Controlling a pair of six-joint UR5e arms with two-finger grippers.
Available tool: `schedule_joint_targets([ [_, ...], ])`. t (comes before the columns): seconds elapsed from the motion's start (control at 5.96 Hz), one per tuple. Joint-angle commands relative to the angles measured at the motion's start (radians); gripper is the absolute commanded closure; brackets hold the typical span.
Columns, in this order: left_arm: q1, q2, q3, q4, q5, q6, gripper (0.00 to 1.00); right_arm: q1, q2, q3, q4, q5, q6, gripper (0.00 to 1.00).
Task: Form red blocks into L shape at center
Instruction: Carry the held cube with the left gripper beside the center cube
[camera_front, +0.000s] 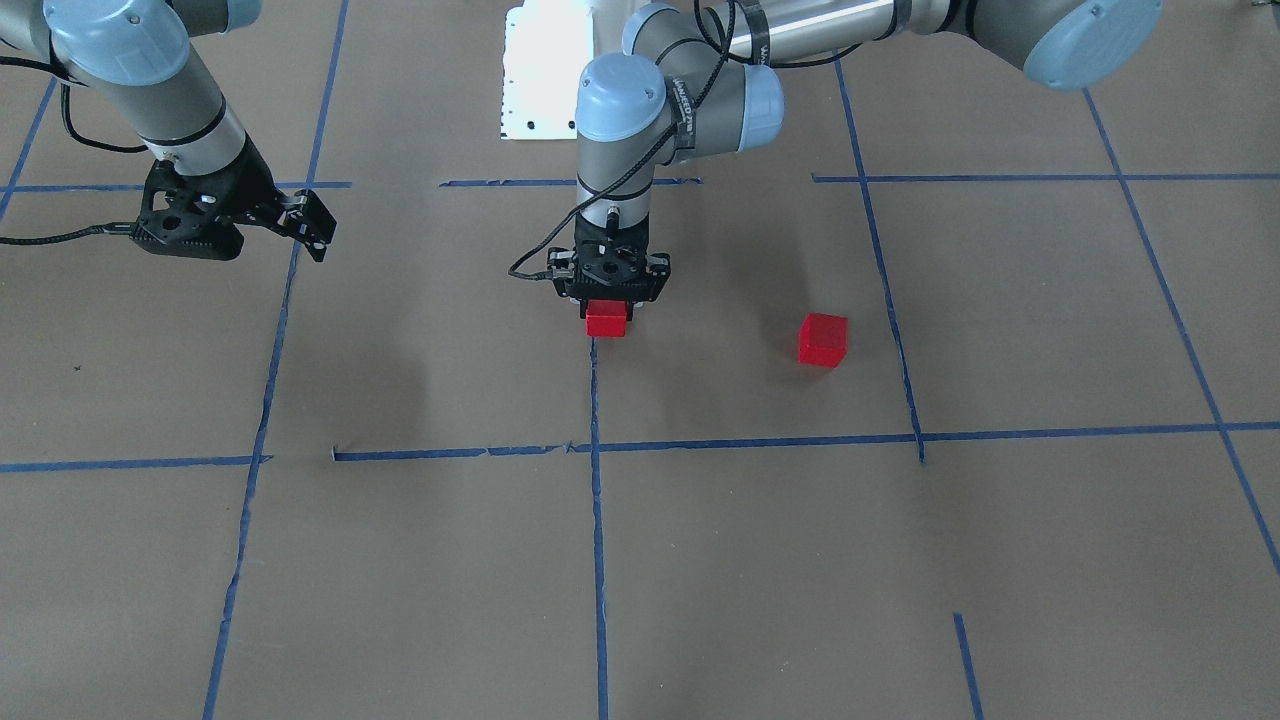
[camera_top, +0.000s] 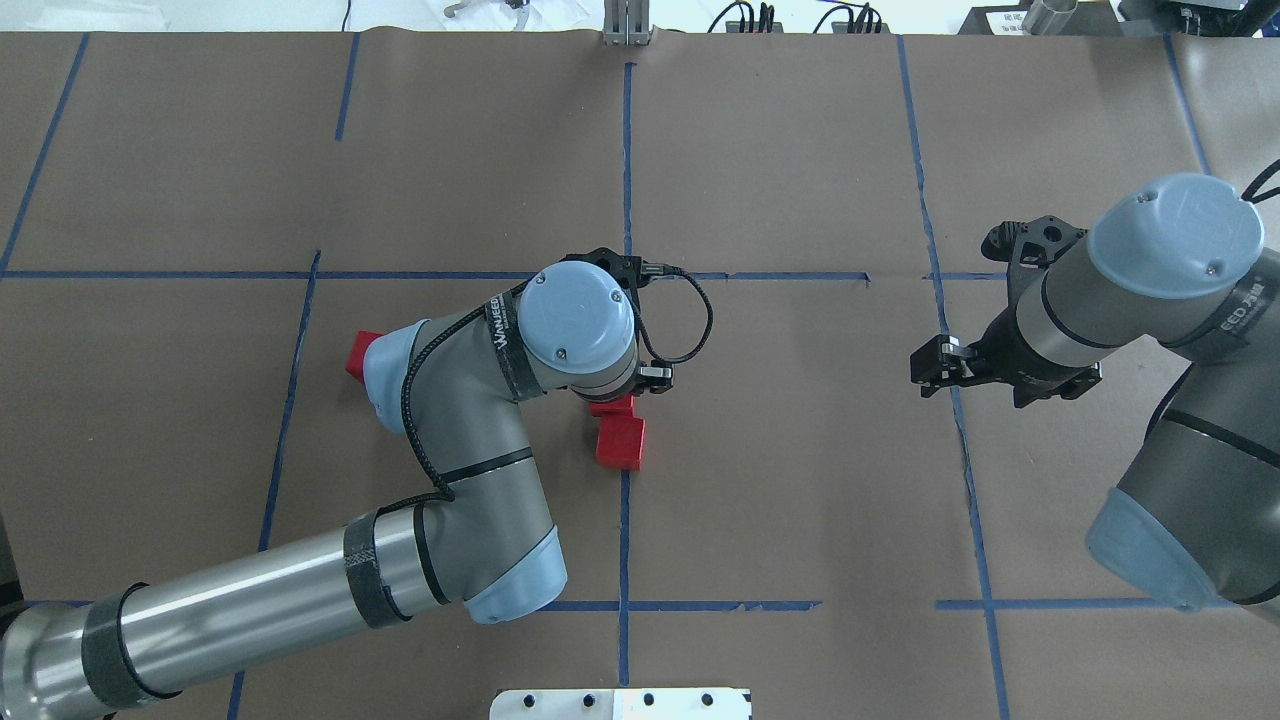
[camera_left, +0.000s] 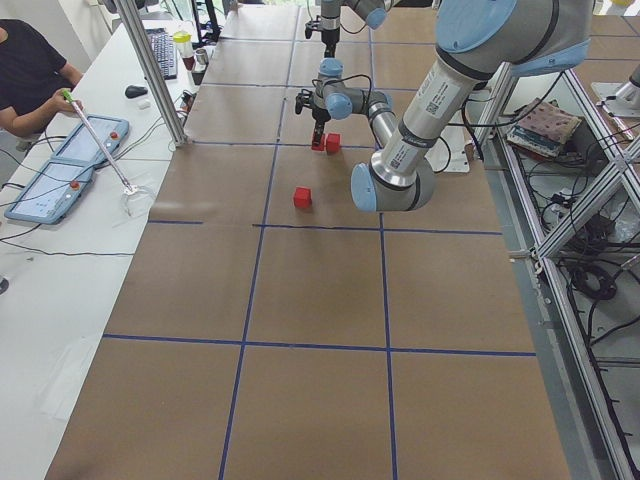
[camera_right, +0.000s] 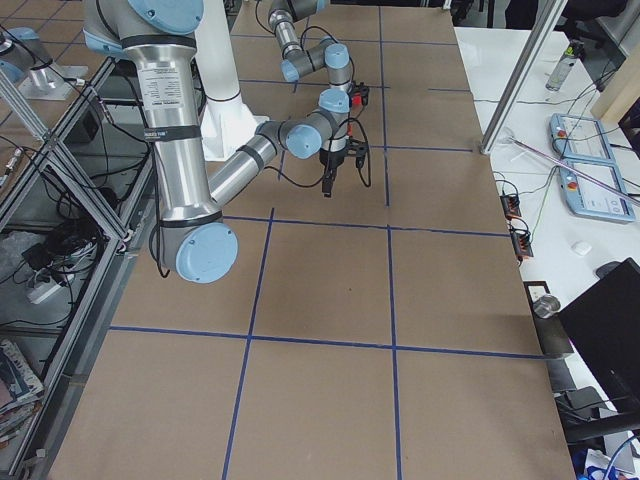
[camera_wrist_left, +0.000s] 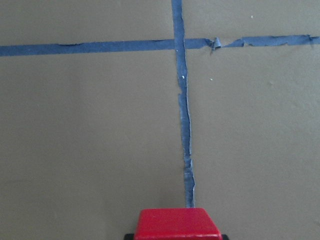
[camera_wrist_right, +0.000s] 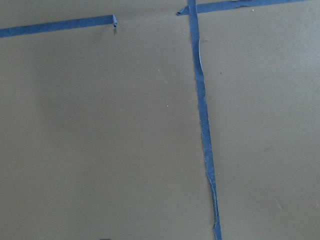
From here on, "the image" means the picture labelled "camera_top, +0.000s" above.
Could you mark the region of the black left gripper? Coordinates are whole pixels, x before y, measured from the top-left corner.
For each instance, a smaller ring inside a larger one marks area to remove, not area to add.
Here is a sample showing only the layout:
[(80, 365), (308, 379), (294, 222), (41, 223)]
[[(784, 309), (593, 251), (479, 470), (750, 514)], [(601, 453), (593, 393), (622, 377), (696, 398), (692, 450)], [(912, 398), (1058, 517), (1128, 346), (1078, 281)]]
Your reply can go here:
[(609, 249), (563, 258), (570, 265), (572, 300), (590, 300), (588, 324), (573, 331), (563, 347), (566, 361), (591, 365), (609, 359), (598, 372), (611, 379), (599, 386), (576, 386), (576, 393), (664, 393), (673, 387), (673, 361), (653, 347), (643, 322), (637, 292), (652, 279), (673, 274), (668, 265)]

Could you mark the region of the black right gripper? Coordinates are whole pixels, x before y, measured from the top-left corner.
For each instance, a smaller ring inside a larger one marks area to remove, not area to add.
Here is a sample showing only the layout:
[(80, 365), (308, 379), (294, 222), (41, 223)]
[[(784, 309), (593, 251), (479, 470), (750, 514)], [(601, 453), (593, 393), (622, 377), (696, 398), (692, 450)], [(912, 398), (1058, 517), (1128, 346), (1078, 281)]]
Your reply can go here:
[(1051, 398), (1075, 400), (1097, 386), (1100, 364), (1064, 366), (1034, 351), (1016, 320), (1018, 302), (1027, 291), (1038, 300), (1033, 286), (1078, 242), (1087, 231), (1055, 217), (1032, 222), (1002, 222), (983, 238), (984, 258), (1007, 264), (1007, 306), (987, 327), (975, 345), (937, 334), (909, 357), (910, 382), (922, 398), (942, 389), (1002, 383), (1012, 388), (1018, 409)]

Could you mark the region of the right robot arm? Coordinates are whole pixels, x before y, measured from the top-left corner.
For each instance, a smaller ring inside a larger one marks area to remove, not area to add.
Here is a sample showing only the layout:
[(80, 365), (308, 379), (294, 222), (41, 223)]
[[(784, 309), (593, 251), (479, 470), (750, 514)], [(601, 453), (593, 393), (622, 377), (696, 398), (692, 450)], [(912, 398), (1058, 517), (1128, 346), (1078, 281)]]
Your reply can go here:
[(964, 343), (909, 359), (923, 397), (1005, 384), (1016, 407), (1079, 398), (1140, 338), (1187, 369), (1085, 534), (1091, 557), (1155, 601), (1216, 600), (1277, 621), (1277, 251), (1258, 184), (1203, 173), (1152, 179), (1089, 228), (1002, 222), (982, 254), (1007, 266), (1007, 305)]

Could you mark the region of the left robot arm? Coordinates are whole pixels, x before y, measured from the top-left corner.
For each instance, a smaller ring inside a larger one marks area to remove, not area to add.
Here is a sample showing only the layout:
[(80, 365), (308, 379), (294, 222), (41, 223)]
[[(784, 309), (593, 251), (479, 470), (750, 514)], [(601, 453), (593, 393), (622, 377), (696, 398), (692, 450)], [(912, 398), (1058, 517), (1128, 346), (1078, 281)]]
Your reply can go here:
[(18, 602), (3, 624), (3, 716), (114, 719), (425, 614), (495, 625), (554, 603), (567, 561), (524, 407), (667, 388), (675, 364), (652, 352), (640, 293), (681, 274), (571, 252), (456, 313), (367, 334), (355, 375), (419, 488), (174, 579)]

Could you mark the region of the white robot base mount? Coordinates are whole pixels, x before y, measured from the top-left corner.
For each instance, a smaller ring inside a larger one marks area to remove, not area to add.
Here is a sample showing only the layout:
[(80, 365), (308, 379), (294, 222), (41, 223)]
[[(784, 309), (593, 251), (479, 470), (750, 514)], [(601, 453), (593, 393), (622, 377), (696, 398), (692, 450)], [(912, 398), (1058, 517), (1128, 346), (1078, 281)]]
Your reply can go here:
[(502, 691), (490, 719), (753, 719), (749, 689), (731, 687)]

